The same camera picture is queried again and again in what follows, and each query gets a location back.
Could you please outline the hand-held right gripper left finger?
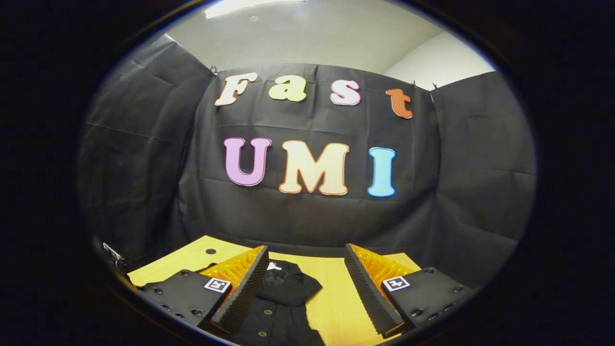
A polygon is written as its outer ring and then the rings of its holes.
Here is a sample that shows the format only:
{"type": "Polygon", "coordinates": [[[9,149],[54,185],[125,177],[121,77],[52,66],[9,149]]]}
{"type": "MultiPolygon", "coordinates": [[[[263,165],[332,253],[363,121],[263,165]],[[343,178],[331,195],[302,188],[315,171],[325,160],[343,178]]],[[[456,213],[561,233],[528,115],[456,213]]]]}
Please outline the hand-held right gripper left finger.
{"type": "Polygon", "coordinates": [[[234,334],[253,305],[269,262],[268,246],[259,246],[207,269],[182,269],[141,285],[140,294],[196,328],[234,334]]]}

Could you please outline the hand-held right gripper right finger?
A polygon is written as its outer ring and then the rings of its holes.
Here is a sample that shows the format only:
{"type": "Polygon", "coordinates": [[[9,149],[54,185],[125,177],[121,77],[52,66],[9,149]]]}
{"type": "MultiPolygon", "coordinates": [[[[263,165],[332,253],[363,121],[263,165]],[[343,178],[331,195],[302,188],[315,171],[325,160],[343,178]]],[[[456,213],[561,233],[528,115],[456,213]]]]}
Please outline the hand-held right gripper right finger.
{"type": "Polygon", "coordinates": [[[376,332],[393,337],[448,317],[477,292],[434,267],[410,269],[347,244],[344,263],[376,332]]]}

